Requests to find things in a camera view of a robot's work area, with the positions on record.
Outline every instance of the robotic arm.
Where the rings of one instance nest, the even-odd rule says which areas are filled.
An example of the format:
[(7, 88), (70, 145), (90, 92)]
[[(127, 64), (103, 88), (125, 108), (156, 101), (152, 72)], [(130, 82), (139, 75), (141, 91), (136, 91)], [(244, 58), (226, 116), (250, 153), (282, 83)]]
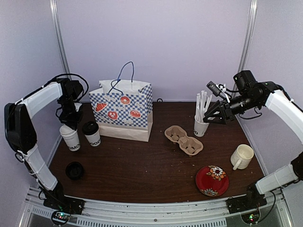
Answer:
[(46, 197), (44, 205), (66, 213), (81, 214), (84, 201), (64, 196), (61, 183), (50, 172), (39, 153), (37, 135), (31, 121), (37, 112), (57, 100), (62, 109), (60, 122), (73, 130), (77, 129), (82, 119), (81, 104), (77, 101), (81, 93), (84, 95), (83, 87), (77, 80), (57, 77), (16, 103), (6, 104), (6, 139), (15, 151), (16, 158), (24, 162), (29, 173), (39, 183)]
[[(257, 82), (251, 71), (241, 71), (233, 77), (240, 95), (217, 101), (205, 113), (204, 122), (226, 124), (235, 120), (235, 115), (243, 114), (252, 108), (261, 109), (266, 106), (276, 113), (297, 135), (303, 144), (303, 111), (288, 96), (284, 89), (274, 82)], [(215, 96), (221, 96), (225, 90), (220, 85), (209, 82), (207, 87)], [(247, 194), (243, 197), (227, 200), (230, 213), (265, 205), (264, 194), (281, 186), (303, 180), (303, 152), (290, 164), (276, 170), (247, 187)]]

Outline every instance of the blue and white checkered pattern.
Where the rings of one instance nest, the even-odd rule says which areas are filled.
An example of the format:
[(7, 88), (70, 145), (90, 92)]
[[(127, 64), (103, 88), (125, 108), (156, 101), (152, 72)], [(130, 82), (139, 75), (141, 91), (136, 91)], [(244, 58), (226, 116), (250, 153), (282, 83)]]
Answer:
[[(132, 126), (138, 128), (147, 128), (147, 116), (152, 111), (152, 86), (145, 86), (139, 93), (140, 95), (128, 95), (121, 93), (89, 93), (89, 99), (92, 105), (94, 116), (97, 122), (108, 123), (112, 125)], [(130, 98), (130, 104), (121, 103), (120, 97), (127, 96)], [(96, 111), (98, 103), (106, 103), (107, 106)], [(141, 113), (141, 117), (136, 118), (130, 115), (132, 110), (137, 110)], [(109, 111), (115, 111), (118, 114), (116, 120), (112, 120), (108, 116)]]

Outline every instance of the white wall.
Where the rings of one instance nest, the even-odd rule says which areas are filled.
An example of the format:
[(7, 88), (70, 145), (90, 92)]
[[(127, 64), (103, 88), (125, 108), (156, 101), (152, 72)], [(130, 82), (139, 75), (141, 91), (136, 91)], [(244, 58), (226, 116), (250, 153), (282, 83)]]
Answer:
[[(34, 179), (5, 140), (3, 108), (62, 73), (62, 66), (48, 0), (1, 1), (0, 30), (0, 226), (13, 227)], [(56, 107), (50, 104), (33, 119), (45, 160), (59, 135)]]
[[(206, 84), (237, 73), (250, 0), (64, 0), (58, 12), (71, 72), (116, 79), (128, 61), (153, 98), (195, 100)], [(130, 79), (130, 66), (123, 79)]]
[[(280, 84), (303, 107), (303, 1), (267, 0), (258, 2), (257, 21), (246, 69), (256, 80)], [(258, 148), (267, 173), (288, 164), (302, 152), (295, 134), (274, 113), (243, 121)], [(303, 223), (303, 184), (284, 190), (297, 227)]]

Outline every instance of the flower pattern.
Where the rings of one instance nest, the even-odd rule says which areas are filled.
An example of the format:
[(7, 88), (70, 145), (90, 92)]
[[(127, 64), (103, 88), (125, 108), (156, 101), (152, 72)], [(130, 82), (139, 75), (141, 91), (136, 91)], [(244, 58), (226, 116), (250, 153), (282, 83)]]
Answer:
[(208, 166), (210, 168), (209, 172), (206, 175), (212, 176), (213, 179), (218, 179), (220, 181), (224, 177), (226, 177), (226, 173), (217, 166)]
[(208, 196), (217, 196), (218, 192), (214, 191), (212, 188), (208, 188), (208, 189), (201, 189), (200, 190), (203, 194), (208, 195)]

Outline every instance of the white paper cup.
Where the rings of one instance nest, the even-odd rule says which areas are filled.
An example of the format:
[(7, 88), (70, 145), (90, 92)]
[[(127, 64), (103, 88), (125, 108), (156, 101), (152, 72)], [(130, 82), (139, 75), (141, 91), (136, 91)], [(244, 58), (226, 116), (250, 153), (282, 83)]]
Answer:
[(206, 129), (208, 128), (209, 123), (200, 123), (197, 121), (195, 116), (195, 125), (194, 125), (194, 134), (195, 136), (202, 137), (204, 136)]
[(91, 146), (96, 147), (101, 143), (99, 125), (96, 122), (86, 122), (82, 127), (82, 132)]
[(253, 157), (254, 150), (250, 146), (246, 144), (239, 145), (231, 156), (232, 169), (245, 169)]
[(73, 130), (68, 126), (63, 125), (59, 131), (70, 151), (77, 151), (80, 149), (77, 130)]

